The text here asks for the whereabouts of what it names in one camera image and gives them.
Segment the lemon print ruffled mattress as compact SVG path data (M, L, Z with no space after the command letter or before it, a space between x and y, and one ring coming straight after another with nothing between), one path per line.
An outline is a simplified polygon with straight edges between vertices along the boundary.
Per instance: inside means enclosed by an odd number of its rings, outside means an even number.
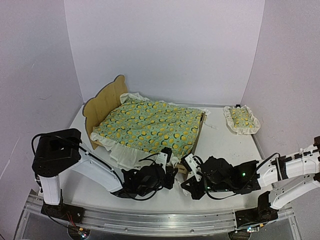
M113 195L135 199L172 189L177 164L195 149L207 114L206 109L152 101L138 93L121 95L120 106L89 135L122 169L122 188Z

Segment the wooden pet bed frame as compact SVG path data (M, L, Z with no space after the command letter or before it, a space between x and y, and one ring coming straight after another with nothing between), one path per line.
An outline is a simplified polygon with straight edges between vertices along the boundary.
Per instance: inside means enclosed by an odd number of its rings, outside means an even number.
M189 172L182 157L195 153L207 116L202 109L129 93L124 75L89 99L82 114L92 149L107 151L117 166L138 169L143 166L139 159L168 147L169 163L184 179Z

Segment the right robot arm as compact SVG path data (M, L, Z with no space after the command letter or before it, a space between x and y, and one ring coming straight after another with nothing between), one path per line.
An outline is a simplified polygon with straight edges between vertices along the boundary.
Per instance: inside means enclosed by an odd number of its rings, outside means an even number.
M265 160L251 160L232 166L224 158L210 156L206 161L189 154L182 164L192 176L181 188L199 200L204 195L214 199L212 192L231 192L233 196L288 180L282 187L267 191L258 198L261 209L279 210L287 203L320 186L320 138L299 152L290 155L274 153Z

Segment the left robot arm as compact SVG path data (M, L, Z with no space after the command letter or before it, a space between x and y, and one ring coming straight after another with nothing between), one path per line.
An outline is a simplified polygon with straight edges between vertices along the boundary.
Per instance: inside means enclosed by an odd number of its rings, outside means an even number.
M31 146L32 170L44 203L50 206L63 203L60 174L66 170L84 175L118 198L140 202L162 189L172 189L178 173L170 164L172 151L168 147L141 158L142 167L123 169L119 176L114 168L82 147L81 132L76 128L39 133L32 140L38 140Z

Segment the small lemon print pillow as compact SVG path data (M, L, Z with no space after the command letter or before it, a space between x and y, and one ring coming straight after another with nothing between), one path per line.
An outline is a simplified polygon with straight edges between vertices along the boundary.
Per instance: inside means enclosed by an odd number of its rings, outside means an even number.
M226 125L237 135L254 135L261 128L259 120L246 105L236 107L225 106L223 108L223 115Z

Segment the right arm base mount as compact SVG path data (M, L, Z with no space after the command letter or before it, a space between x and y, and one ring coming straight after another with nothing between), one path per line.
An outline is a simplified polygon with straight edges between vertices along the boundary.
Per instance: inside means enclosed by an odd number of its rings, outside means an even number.
M237 210L234 213L237 229L266 224L278 218L278 210L271 208L270 193L270 191L266 191L258 197L257 207Z

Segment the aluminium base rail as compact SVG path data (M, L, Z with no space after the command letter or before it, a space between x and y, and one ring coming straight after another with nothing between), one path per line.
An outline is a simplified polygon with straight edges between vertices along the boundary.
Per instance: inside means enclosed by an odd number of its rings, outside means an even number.
M55 219L42 214L43 198L30 193L16 228L16 240L71 240L80 235L73 231L69 220ZM99 208L86 208L77 214L82 227L92 240L98 234L112 237L146 238L218 238L222 235L237 237L250 234L254 240L300 240L301 234L291 206L278 212L278 218L263 226L238 227L235 211L201 213L135 213Z

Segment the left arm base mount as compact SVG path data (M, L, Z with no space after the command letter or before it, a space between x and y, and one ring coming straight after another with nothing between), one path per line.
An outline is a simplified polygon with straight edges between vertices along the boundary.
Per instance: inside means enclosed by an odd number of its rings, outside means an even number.
M61 198L58 205L47 204L43 201L41 213L50 219L68 221L75 225L82 222L85 209L80 206L66 204Z

